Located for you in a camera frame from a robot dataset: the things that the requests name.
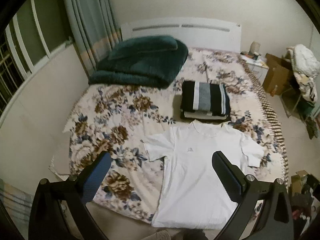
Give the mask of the white t-shirt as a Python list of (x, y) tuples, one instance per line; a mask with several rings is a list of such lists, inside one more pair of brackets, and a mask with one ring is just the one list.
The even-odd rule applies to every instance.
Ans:
[(259, 167), (264, 149), (229, 125), (193, 121), (143, 139), (149, 161), (163, 159), (161, 195), (151, 225), (155, 228), (222, 229), (237, 207), (212, 167), (221, 151), (246, 173)]

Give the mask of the chair with clothes pile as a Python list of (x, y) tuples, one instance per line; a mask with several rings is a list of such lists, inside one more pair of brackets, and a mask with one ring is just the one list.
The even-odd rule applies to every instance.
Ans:
[(288, 47), (283, 59), (291, 64), (292, 74), (280, 94), (281, 103), (288, 118), (298, 114), (304, 121), (318, 101), (316, 78), (319, 76), (319, 61), (302, 44)]

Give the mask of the floral bed blanket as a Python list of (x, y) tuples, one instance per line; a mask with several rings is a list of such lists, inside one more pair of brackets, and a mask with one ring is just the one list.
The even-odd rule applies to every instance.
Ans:
[(188, 58), (166, 89), (143, 86), (92, 85), (71, 111), (64, 131), (66, 144), (52, 158), (50, 170), (61, 179), (79, 174), (107, 150), (112, 165), (94, 202), (121, 215), (151, 223), (160, 197), (163, 161), (150, 162), (142, 139), (181, 118), (182, 83), (224, 83), (230, 98), (227, 124), (264, 149), (256, 168), (259, 180), (289, 179), (284, 138), (277, 115), (259, 80), (238, 53), (189, 49)]

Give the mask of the brown cardboard box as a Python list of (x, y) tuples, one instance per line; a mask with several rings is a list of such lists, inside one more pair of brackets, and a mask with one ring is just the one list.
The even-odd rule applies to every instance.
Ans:
[(293, 76), (291, 63), (269, 53), (266, 54), (266, 59), (269, 70), (263, 88), (268, 94), (280, 95), (290, 85), (289, 81)]

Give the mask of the black grey striped folded garment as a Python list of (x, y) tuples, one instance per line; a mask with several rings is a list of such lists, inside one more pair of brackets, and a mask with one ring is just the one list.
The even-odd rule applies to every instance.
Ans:
[(182, 112), (209, 116), (229, 116), (230, 99), (223, 83), (211, 84), (198, 81), (182, 83)]

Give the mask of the white nightstand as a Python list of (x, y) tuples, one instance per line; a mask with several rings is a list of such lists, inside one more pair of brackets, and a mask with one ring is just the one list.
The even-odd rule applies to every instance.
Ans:
[(267, 72), (269, 70), (268, 65), (261, 59), (258, 59), (258, 60), (250, 59), (249, 57), (242, 54), (240, 56), (243, 60), (246, 61), (249, 69), (262, 85), (265, 81), (265, 77), (267, 76)]

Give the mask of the beige table lamp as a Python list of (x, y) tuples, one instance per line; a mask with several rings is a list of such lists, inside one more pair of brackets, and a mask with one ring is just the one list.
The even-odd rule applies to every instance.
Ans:
[(253, 41), (250, 46), (249, 52), (253, 55), (259, 55), (260, 54), (260, 43)]

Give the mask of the dark green folded blanket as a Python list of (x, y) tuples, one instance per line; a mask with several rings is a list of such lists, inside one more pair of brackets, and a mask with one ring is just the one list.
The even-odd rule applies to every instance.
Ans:
[(130, 38), (120, 42), (88, 83), (168, 87), (188, 57), (188, 47), (170, 35)]

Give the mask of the white bed headboard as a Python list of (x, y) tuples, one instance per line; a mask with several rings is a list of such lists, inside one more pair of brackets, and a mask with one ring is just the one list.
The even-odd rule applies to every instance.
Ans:
[(191, 48), (240, 52), (241, 25), (211, 18), (165, 17), (124, 23), (123, 40), (170, 35)]

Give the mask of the grey green curtain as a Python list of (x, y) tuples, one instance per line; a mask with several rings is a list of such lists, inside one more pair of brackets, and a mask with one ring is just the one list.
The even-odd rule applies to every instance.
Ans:
[(88, 75), (121, 42), (110, 0), (64, 0), (80, 58)]

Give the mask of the window with white frame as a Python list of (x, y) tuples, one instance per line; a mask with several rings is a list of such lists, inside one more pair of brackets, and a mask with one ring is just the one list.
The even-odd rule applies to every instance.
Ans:
[(26, 0), (1, 33), (1, 112), (31, 74), (72, 42), (63, 0)]

